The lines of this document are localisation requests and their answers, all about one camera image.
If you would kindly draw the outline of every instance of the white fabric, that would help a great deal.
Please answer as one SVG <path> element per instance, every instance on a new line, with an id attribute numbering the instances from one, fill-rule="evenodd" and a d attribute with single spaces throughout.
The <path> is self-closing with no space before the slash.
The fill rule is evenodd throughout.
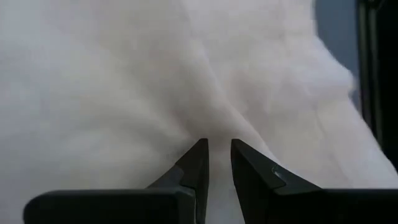
<path id="1" fill-rule="evenodd" d="M 54 189 L 145 187 L 210 140 L 207 223 L 242 223 L 230 140 L 321 187 L 398 187 L 311 0 L 0 0 L 0 223 Z"/>

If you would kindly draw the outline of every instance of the black plastic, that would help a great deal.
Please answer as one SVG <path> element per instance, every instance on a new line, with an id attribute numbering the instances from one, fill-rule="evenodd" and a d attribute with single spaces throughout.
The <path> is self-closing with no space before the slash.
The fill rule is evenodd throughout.
<path id="1" fill-rule="evenodd" d="M 246 224 L 398 223 L 398 190 L 321 189 L 238 139 L 231 162 Z"/>
<path id="2" fill-rule="evenodd" d="M 40 195 L 26 224 L 205 223 L 208 141 L 199 140 L 160 179 L 142 190 L 66 190 Z"/>

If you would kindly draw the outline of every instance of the dark background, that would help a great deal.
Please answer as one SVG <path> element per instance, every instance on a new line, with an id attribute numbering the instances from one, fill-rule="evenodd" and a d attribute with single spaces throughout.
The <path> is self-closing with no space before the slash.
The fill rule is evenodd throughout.
<path id="1" fill-rule="evenodd" d="M 319 38 L 337 61 L 358 80 L 356 0 L 315 0 L 314 8 Z M 360 110 L 358 90 L 353 93 L 352 99 Z"/>

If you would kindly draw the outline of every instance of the gray wall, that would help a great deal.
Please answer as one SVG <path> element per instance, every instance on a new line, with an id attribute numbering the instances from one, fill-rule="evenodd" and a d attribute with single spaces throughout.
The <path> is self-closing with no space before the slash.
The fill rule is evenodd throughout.
<path id="1" fill-rule="evenodd" d="M 315 0 L 314 7 L 319 38 L 359 84 L 356 0 Z M 353 101 L 359 108 L 358 90 Z"/>

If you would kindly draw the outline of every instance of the white cloth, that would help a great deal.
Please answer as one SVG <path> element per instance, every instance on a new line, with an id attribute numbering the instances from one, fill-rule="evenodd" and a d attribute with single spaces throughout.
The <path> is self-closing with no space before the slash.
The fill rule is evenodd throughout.
<path id="1" fill-rule="evenodd" d="M 320 187 L 398 187 L 311 0 L 0 0 L 0 223 L 55 189 L 146 187 L 210 140 L 207 223 L 242 223 L 230 140 Z"/>

